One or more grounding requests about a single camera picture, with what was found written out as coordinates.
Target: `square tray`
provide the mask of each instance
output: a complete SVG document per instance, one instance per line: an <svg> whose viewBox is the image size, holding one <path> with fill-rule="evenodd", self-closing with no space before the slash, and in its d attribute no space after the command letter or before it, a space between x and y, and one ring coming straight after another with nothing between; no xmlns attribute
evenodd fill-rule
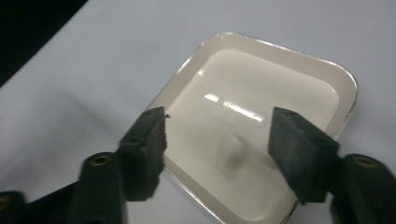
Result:
<svg viewBox="0 0 396 224"><path fill-rule="evenodd" d="M336 137L358 96L341 66L254 38L206 40L149 108L164 106L167 171L226 223L286 222L296 198L267 153L274 106Z"/></svg>

